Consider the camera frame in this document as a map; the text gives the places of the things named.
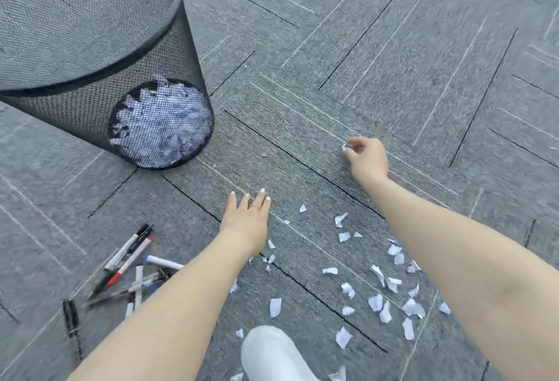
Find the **red marker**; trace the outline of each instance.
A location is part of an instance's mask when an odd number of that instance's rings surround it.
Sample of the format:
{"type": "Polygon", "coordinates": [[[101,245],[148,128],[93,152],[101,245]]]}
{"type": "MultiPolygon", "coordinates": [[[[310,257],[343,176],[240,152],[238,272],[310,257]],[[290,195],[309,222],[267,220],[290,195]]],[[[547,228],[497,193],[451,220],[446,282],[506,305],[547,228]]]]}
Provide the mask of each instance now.
{"type": "Polygon", "coordinates": [[[142,252],[147,248],[148,245],[151,244],[152,241],[153,241],[152,236],[149,236],[145,240],[143,240],[142,244],[138,246],[138,248],[134,251],[134,253],[132,253],[132,255],[128,258],[128,260],[124,262],[124,264],[120,267],[118,272],[116,272],[115,275],[113,275],[113,277],[109,280],[109,282],[107,283],[107,287],[116,284],[116,282],[120,279],[122,274],[126,272],[126,270],[130,266],[132,266],[134,261],[142,254],[142,252]]]}

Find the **person's right hand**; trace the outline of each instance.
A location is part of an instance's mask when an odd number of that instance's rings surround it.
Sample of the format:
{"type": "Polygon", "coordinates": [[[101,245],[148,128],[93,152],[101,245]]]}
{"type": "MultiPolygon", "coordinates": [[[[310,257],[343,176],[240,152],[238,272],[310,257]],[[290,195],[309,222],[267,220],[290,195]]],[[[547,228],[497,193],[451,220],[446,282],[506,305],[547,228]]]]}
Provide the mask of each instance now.
{"type": "Polygon", "coordinates": [[[376,181],[388,178],[388,157],[377,138],[353,137],[348,139],[344,153],[351,164],[353,178],[364,190],[373,188],[376,181]]]}

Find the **white shoe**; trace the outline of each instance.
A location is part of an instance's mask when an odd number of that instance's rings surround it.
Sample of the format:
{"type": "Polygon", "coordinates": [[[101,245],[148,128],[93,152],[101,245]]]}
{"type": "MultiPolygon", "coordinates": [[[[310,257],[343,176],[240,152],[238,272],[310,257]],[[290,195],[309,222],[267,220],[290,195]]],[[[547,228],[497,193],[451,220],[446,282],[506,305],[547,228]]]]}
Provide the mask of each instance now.
{"type": "Polygon", "coordinates": [[[241,362],[250,381],[319,381],[281,329],[260,326],[243,342],[241,362]]]}

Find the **person's right arm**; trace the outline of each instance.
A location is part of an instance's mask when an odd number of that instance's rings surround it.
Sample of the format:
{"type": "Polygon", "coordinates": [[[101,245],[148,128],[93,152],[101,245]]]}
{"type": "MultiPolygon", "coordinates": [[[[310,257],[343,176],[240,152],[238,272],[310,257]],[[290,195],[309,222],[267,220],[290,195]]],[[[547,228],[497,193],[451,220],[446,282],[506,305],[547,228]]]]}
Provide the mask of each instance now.
{"type": "Polygon", "coordinates": [[[351,138],[352,174],[464,330],[507,381],[559,379],[559,271],[497,231],[388,179],[378,139],[351,138]]]}

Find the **wire mesh wastebasket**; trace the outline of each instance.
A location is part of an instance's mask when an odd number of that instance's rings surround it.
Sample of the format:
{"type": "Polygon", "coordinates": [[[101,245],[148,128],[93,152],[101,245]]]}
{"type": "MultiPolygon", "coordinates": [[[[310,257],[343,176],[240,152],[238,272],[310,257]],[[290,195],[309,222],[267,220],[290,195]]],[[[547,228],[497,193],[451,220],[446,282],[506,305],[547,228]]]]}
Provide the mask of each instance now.
{"type": "Polygon", "coordinates": [[[183,0],[0,0],[0,100],[144,168],[213,132],[183,0]]]}

